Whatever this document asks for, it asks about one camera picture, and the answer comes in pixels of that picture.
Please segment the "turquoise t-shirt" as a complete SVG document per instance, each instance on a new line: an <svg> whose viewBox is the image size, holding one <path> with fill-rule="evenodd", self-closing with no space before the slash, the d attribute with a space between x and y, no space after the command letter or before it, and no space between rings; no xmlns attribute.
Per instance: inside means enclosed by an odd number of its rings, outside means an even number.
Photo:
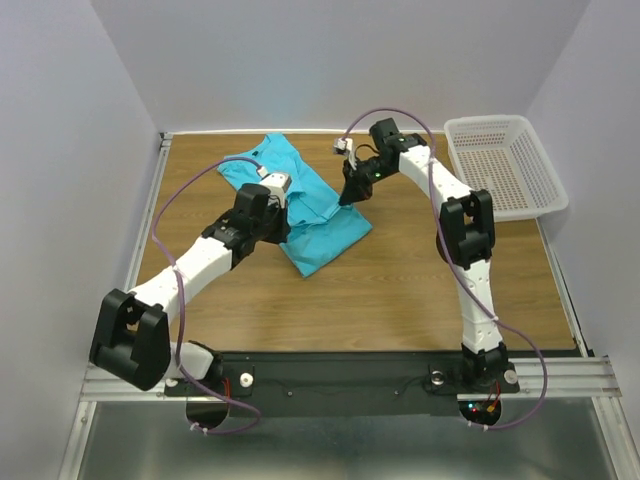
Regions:
<svg viewBox="0 0 640 480"><path fill-rule="evenodd" d="M234 189L259 181L256 168L247 161L249 157L270 173L290 176L286 193L290 233L281 248L304 278L331 263L372 230L371 223L355 207L339 204L338 193L283 134L267 134L260 144L238 156L239 160L218 167Z"/></svg>

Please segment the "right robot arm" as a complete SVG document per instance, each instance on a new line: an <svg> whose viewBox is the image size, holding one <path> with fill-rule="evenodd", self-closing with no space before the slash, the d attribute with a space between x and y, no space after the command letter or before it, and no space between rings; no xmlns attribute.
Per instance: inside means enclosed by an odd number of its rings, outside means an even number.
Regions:
<svg viewBox="0 0 640 480"><path fill-rule="evenodd" d="M334 153L344 157L339 204L371 198L373 185L396 173L427 196L437 228L436 245L457 283L463 322L460 378L466 387L482 390L509 369L490 285L496 240L492 197L462 183L437 159L434 147L418 134L401 133L393 119L376 122L369 134L376 154L367 160L357 157L352 138L343 135L334 141Z"/></svg>

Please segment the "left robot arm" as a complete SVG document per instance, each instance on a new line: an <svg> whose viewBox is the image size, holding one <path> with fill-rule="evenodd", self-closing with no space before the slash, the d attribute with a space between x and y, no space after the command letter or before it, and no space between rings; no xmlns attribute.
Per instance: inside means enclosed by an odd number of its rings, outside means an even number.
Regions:
<svg viewBox="0 0 640 480"><path fill-rule="evenodd" d="M187 378L199 393L215 392L222 384L220 355L196 342L171 341L171 322L183 320L187 304L257 243L286 240L290 183L287 174L272 173L242 185L233 207L182 256L129 291L109 292L100 306L90 362L142 391L165 379Z"/></svg>

